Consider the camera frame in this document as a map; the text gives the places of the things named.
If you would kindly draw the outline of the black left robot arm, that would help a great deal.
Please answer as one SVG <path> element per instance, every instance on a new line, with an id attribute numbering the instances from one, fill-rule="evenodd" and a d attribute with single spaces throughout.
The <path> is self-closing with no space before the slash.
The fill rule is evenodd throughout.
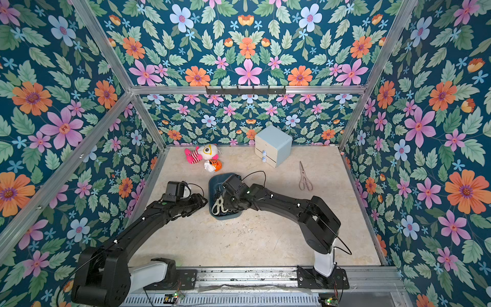
<path id="1" fill-rule="evenodd" d="M 174 260 L 153 258 L 136 267 L 129 267 L 129 261 L 157 230 L 180 217 L 191 216 L 207 202 L 203 193 L 192 193 L 188 183 L 169 182 L 161 198 L 149 204 L 115 239 L 80 254 L 71 300 L 90 306 L 120 306 L 129 294 L 150 285 L 176 286 Z"/>

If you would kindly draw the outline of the orange white plush toy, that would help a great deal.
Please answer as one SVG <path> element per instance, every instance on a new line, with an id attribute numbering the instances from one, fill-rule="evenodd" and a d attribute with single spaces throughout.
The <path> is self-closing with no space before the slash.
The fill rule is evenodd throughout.
<path id="1" fill-rule="evenodd" d="M 205 161 L 203 166 L 208 172 L 218 172 L 222 169 L 222 162 L 218 159 L 210 159 Z"/>

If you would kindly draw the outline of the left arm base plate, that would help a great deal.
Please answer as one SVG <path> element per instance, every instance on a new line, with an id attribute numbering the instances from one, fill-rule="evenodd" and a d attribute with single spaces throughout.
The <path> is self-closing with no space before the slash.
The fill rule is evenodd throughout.
<path id="1" fill-rule="evenodd" d="M 170 272 L 163 281 L 146 286 L 146 291 L 158 290 L 193 290 L 198 271 L 195 269 L 176 269 Z"/>

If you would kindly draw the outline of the pink white plush fish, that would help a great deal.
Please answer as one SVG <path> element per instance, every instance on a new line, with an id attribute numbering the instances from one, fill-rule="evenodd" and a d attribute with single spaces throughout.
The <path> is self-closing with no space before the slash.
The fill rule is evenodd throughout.
<path id="1" fill-rule="evenodd" d="M 219 150 L 216 145 L 207 144 L 197 146 L 194 150 L 188 148 L 184 151 L 186 160 L 189 164 L 197 164 L 201 161 L 218 160 Z"/>

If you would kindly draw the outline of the black hook rail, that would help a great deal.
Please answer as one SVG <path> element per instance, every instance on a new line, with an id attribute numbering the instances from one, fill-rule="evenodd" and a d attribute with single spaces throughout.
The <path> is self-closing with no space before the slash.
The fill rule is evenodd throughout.
<path id="1" fill-rule="evenodd" d="M 206 86 L 207 95 L 284 95 L 285 86 Z"/>

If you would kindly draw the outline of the teal plastic storage box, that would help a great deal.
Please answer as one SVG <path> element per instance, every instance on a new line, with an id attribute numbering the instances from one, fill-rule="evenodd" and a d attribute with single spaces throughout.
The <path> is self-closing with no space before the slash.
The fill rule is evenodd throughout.
<path id="1" fill-rule="evenodd" d="M 223 173 L 219 175 L 213 176 L 209 181 L 208 181 L 208 198 L 209 198 L 209 213 L 211 214 L 212 217 L 216 218 L 217 220 L 229 220 L 233 219 L 236 217 L 239 217 L 241 213 L 239 211 L 233 211 L 228 209 L 228 213 L 220 215 L 220 216 L 214 216 L 212 215 L 212 206 L 220 195 L 222 195 L 223 191 L 223 186 L 222 184 L 230 177 L 234 175 L 234 173 Z"/>

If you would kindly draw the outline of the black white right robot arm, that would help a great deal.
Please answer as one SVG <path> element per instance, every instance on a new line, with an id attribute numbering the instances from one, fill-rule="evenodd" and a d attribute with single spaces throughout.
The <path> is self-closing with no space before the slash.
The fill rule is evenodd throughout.
<path id="1" fill-rule="evenodd" d="M 247 185 L 238 175 L 231 175 L 222 183 L 222 198 L 228 210 L 267 211 L 297 223 L 306 244 L 315 252 L 315 272 L 325 278 L 334 273 L 334 248 L 340 242 L 341 221 L 322 198 L 292 198 L 263 185 Z"/>

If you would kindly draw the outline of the grey handled scissors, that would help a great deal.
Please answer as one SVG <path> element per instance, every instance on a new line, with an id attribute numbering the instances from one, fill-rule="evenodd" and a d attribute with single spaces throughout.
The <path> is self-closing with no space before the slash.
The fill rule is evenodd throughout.
<path id="1" fill-rule="evenodd" d="M 220 216 L 228 213 L 228 209 L 225 208 L 225 201 L 222 195 L 216 198 L 213 206 L 212 206 L 212 215 Z"/>

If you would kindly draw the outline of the beige handled kitchen scissors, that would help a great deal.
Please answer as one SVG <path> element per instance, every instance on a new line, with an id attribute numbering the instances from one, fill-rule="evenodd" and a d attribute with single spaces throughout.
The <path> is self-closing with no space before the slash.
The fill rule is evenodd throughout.
<path id="1" fill-rule="evenodd" d="M 313 190 L 313 184 L 312 182 L 308 179 L 303 163 L 300 161 L 299 162 L 299 171 L 300 171 L 300 181 L 299 181 L 299 189 L 304 191 L 312 191 Z"/>

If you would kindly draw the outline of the white ventilation grille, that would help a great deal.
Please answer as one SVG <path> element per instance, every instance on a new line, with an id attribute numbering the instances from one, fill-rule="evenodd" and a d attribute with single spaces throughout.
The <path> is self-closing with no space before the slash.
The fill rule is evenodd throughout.
<path id="1" fill-rule="evenodd" d="M 314 294 L 305 293 L 165 293 L 131 294 L 122 306 L 321 306 Z"/>

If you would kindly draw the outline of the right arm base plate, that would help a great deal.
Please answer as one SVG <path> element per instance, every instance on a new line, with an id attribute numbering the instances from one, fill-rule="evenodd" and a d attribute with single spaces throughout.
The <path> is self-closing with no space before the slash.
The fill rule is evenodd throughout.
<path id="1" fill-rule="evenodd" d="M 350 288 L 347 273 L 336 266 L 329 277 L 321 275 L 312 267 L 297 266 L 297 284 L 299 288 L 311 290 L 347 290 Z"/>

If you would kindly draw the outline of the light blue drawer cabinet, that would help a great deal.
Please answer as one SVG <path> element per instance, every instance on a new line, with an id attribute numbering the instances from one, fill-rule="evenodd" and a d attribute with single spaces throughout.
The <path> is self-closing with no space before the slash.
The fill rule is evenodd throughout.
<path id="1" fill-rule="evenodd" d="M 273 125 L 261 130 L 254 140 L 254 153 L 269 166 L 277 168 L 290 156 L 293 138 Z"/>

